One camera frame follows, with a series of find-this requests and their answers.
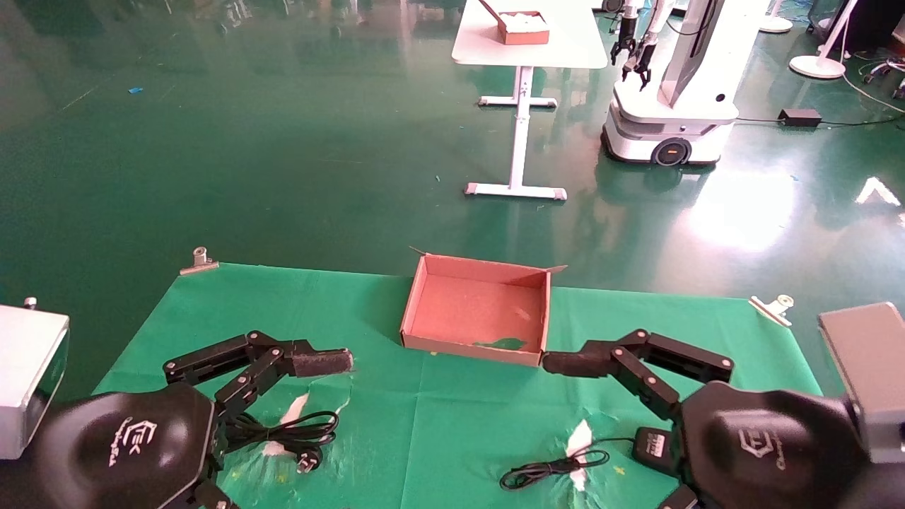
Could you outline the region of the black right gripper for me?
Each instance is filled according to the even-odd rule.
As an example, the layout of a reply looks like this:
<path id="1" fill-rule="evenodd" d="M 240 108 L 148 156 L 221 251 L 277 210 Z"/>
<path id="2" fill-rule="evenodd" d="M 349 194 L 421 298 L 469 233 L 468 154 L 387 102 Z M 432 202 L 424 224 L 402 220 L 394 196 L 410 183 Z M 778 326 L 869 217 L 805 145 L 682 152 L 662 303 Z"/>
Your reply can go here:
<path id="1" fill-rule="evenodd" d="M 649 366 L 710 383 L 680 402 Z M 660 333 L 588 339 L 576 352 L 545 352 L 542 367 L 566 377 L 611 377 L 659 419 L 672 420 L 679 484 L 662 508 L 840 508 L 870 466 L 843 400 L 735 389 L 726 384 L 729 358 Z"/>

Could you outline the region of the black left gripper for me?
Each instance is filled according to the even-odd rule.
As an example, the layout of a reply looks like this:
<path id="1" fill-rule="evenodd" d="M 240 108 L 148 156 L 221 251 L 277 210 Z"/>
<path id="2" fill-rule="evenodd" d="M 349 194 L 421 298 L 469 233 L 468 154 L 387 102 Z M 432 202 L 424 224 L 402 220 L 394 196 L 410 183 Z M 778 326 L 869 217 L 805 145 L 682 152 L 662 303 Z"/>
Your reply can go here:
<path id="1" fill-rule="evenodd" d="M 237 418 L 284 377 L 349 373 L 353 364 L 348 349 L 316 350 L 306 339 L 261 331 L 172 358 L 163 365 L 164 389 L 88 397 L 42 420 L 28 447 L 28 505 L 233 508 L 216 484 L 217 418 Z M 237 370 L 215 403 L 190 386 Z"/>

